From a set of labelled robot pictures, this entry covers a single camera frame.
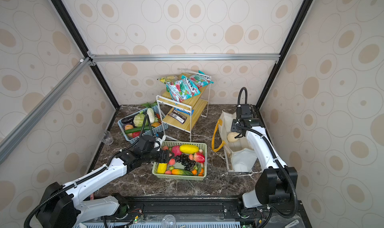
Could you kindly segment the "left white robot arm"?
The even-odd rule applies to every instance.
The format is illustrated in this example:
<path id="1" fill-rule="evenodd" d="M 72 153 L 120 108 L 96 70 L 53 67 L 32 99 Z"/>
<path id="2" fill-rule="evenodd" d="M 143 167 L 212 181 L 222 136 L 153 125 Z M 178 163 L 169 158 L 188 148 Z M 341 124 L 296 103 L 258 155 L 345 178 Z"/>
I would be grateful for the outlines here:
<path id="1" fill-rule="evenodd" d="M 118 195 L 93 201 L 86 198 L 142 165 L 168 163 L 171 155 L 162 149 L 165 139 L 163 132 L 140 134 L 136 142 L 116 152 L 98 169 L 63 185 L 49 185 L 40 203 L 26 217 L 24 227 L 31 227 L 33 218 L 44 228 L 72 228 L 93 218 L 114 215 L 122 206 Z"/>

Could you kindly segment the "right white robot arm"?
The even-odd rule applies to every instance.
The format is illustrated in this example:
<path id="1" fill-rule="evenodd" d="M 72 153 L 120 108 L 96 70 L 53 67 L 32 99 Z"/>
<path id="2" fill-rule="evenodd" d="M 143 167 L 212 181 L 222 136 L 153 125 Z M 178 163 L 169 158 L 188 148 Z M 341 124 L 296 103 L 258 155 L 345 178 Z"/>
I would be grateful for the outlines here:
<path id="1" fill-rule="evenodd" d="M 299 207 L 296 192 L 298 172 L 278 156 L 267 136 L 265 125 L 248 103 L 245 87 L 240 89 L 238 95 L 231 132 L 238 134 L 236 140 L 245 138 L 248 141 L 262 169 L 254 190 L 242 195 L 244 207 L 252 209 L 266 205 L 270 213 L 275 212 L 285 219 L 294 217 Z"/>

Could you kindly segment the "beige round melon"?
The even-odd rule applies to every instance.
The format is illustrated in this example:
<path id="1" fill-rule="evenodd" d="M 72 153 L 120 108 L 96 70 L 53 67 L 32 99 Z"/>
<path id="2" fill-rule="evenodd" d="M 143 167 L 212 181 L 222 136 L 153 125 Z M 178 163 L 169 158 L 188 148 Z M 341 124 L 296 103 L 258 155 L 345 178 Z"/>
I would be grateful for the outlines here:
<path id="1" fill-rule="evenodd" d="M 236 132 L 230 132 L 227 135 L 227 140 L 228 140 L 229 143 L 235 143 L 235 142 L 238 141 L 240 135 L 241 134 L 236 133 Z"/>

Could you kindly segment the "white grocery tote bag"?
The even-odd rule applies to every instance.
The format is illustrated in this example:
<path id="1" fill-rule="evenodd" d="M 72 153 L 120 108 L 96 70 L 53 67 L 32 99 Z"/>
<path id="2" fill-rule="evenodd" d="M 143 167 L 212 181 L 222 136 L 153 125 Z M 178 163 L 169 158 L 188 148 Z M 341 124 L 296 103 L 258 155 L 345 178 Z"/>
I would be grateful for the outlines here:
<path id="1" fill-rule="evenodd" d="M 237 142 L 228 142 L 227 135 L 231 132 L 232 121 L 235 118 L 235 113 L 230 114 L 222 111 L 214 129 L 211 148 L 215 153 L 224 150 L 229 172 L 248 173 L 259 159 L 259 154 L 242 134 Z"/>

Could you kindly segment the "green plastic fruit basket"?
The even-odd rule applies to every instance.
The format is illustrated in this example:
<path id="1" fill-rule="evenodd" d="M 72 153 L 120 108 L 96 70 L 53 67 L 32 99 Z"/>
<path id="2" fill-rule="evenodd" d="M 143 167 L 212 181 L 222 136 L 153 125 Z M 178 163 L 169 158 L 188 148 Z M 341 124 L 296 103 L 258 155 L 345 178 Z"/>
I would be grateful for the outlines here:
<path id="1" fill-rule="evenodd" d="M 168 174 L 158 174 L 158 163 L 154 162 L 153 163 L 153 168 L 152 168 L 152 174 L 159 179 L 174 179 L 174 180 L 193 180 L 193 181 L 202 181 L 206 178 L 207 176 L 207 170 L 206 167 L 208 165 L 207 163 L 207 145 L 204 143 L 190 143 L 190 142 L 176 142 L 176 141 L 164 141 L 162 146 L 176 146 L 176 145 L 195 145 L 198 148 L 203 150 L 203 155 L 205 156 L 206 161 L 204 162 L 204 172 L 202 176 L 196 175 L 196 176 L 187 176 L 187 175 L 168 175 Z"/>

